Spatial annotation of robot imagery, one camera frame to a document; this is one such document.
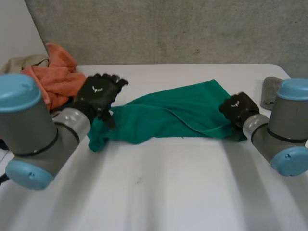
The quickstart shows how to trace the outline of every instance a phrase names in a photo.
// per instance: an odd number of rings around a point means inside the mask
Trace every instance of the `gray robot arm segment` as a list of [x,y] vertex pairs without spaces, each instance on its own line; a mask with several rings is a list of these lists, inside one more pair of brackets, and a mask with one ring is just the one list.
[[297,176],[307,171],[308,79],[289,79],[282,83],[270,119],[261,115],[248,98],[244,93],[234,95],[220,111],[243,130],[278,173]]

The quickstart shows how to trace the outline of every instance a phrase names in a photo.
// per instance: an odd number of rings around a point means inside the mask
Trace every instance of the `teal cloth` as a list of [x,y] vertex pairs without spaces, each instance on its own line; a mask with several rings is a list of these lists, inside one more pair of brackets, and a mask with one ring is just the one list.
[[151,137],[227,137],[234,131],[219,106],[229,97],[215,80],[142,96],[110,109],[115,129],[95,119],[89,148],[99,151],[108,139],[138,144]]

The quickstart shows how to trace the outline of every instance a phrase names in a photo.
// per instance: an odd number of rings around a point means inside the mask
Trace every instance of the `white table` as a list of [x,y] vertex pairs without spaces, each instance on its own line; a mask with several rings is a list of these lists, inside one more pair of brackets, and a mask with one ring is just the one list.
[[[115,105],[150,92],[216,79],[229,94],[260,102],[274,65],[80,66],[86,75],[129,81]],[[285,178],[249,142],[205,138],[111,141],[100,153],[84,139],[44,191],[0,187],[1,231],[306,231],[307,174]],[[11,158],[0,163],[0,173]]]

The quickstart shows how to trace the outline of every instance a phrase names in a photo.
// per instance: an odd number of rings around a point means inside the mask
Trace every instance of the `folded towel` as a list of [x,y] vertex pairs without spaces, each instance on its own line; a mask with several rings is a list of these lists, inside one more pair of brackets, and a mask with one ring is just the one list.
[[43,54],[34,54],[22,58],[11,58],[0,69],[0,74],[20,73],[22,70],[30,66],[47,67],[49,58]]
[[89,148],[98,151],[107,139],[142,143],[151,137],[214,137],[232,135],[230,121],[219,106],[230,95],[215,81],[156,92],[112,107],[117,127],[109,129],[95,119]]
[[277,91],[282,81],[282,79],[272,76],[265,78],[262,85],[261,107],[268,110],[273,109]]
[[76,96],[86,77],[82,73],[76,73],[77,62],[63,47],[47,44],[47,48],[49,66],[31,66],[22,73],[35,80],[51,110],[62,106],[69,97]]

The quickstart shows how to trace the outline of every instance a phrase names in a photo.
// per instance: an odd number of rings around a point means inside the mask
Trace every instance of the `gray concrete wall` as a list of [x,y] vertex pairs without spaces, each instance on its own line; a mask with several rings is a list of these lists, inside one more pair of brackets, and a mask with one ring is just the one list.
[[308,77],[308,0],[25,0],[79,64],[277,64]]

